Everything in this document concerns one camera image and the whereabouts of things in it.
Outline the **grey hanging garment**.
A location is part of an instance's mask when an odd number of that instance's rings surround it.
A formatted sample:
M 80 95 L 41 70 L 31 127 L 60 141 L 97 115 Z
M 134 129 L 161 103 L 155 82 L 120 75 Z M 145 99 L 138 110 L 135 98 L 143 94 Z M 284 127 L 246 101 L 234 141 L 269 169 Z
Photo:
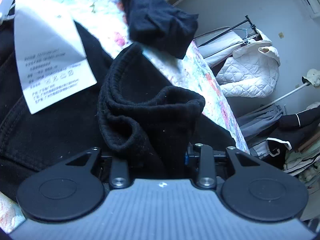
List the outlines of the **grey hanging garment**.
M 245 140 L 248 141 L 270 128 L 283 115 L 283 109 L 279 105 L 272 104 L 266 109 L 237 118 L 237 123 Z

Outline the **white quilted jacket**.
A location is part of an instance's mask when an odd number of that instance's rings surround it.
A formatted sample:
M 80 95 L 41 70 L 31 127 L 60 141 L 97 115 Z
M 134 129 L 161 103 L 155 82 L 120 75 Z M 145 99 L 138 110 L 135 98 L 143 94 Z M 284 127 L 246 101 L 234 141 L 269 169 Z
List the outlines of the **white quilted jacket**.
M 225 97 L 265 98 L 273 93 L 280 57 L 272 41 L 259 29 L 259 40 L 234 50 L 216 75 Z

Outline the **stacked folded clothes pile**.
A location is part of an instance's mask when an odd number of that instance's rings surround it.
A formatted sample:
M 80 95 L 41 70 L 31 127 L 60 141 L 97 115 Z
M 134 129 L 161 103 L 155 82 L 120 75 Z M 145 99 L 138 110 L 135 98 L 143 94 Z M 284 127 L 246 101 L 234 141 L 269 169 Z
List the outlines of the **stacked folded clothes pile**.
M 285 155 L 285 173 L 298 178 L 306 187 L 319 180 L 319 133 Z

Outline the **black clothes rack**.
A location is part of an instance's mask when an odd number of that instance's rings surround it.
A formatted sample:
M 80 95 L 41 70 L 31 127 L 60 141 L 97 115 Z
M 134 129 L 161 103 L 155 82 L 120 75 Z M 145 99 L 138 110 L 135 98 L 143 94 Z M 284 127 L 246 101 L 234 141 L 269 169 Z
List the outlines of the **black clothes rack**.
M 262 39 L 256 25 L 251 21 L 248 15 L 240 23 L 232 27 L 220 27 L 194 38 L 198 48 L 228 48 L 234 45 L 247 45 L 253 40 Z

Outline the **black pants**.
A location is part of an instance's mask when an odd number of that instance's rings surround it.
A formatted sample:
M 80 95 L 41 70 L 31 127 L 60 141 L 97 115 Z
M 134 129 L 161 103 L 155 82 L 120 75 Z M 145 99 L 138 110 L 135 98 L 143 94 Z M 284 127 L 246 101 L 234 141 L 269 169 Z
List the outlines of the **black pants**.
M 14 27 L 1 26 L 1 192 L 16 197 L 22 181 L 97 146 L 127 161 L 138 178 L 182 178 L 189 144 L 234 146 L 203 115 L 200 94 L 175 87 L 134 43 L 111 58 L 83 26 L 76 28 L 97 83 L 31 114 L 16 66 Z

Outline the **white care label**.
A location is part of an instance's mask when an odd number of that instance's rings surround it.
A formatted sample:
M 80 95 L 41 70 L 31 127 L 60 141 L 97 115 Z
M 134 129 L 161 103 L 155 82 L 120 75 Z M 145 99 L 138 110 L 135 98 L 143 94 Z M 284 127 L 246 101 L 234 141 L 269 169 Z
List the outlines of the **white care label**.
M 74 20 L 51 0 L 15 0 L 14 45 L 31 114 L 97 83 Z

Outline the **black garment white trim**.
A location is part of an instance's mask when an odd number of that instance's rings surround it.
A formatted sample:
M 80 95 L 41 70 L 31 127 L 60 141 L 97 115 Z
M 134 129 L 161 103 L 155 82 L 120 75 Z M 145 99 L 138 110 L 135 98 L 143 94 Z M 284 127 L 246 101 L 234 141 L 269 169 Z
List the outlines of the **black garment white trim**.
M 283 115 L 278 126 L 266 139 L 270 155 L 276 156 L 286 151 L 296 150 L 309 139 L 319 125 L 319 107 L 300 113 Z

